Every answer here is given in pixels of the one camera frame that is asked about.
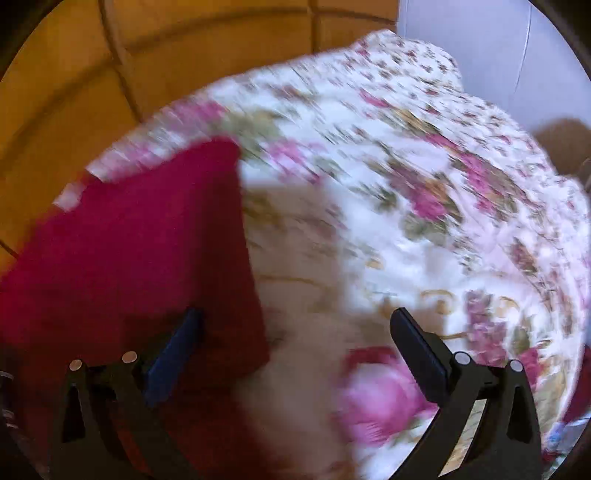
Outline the dark red garment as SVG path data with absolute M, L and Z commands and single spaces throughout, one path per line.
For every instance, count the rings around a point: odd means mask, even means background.
M 270 359 L 242 226 L 238 145 L 198 143 L 46 217 L 1 278 L 1 365 L 31 455 L 49 458 L 66 369 L 145 353 L 186 313 L 197 348 L 158 412 L 203 479 L 266 479 L 236 387 Z

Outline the floral quilt bedspread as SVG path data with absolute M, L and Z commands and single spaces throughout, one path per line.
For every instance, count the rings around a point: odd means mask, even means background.
M 270 363 L 242 401 L 281 479 L 385 479 L 431 411 L 400 366 L 346 354 L 390 343 L 406 308 L 451 350 L 525 367 L 543 440 L 579 377 L 590 208 L 503 110 L 463 88 L 443 49 L 392 31 L 218 80 L 162 108 L 89 165 L 108 182 L 195 140 L 242 148 L 250 262 Z

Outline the brown wooden object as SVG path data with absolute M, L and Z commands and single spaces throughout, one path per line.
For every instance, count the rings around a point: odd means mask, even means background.
M 590 158 L 590 127 L 578 119 L 558 119 L 533 133 L 562 175 L 578 174 Z

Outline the wooden panelled wardrobe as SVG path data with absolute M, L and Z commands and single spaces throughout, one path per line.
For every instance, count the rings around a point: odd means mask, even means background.
M 212 81 L 394 28 L 395 1 L 46 1 L 1 53 L 1 261 L 60 189 Z

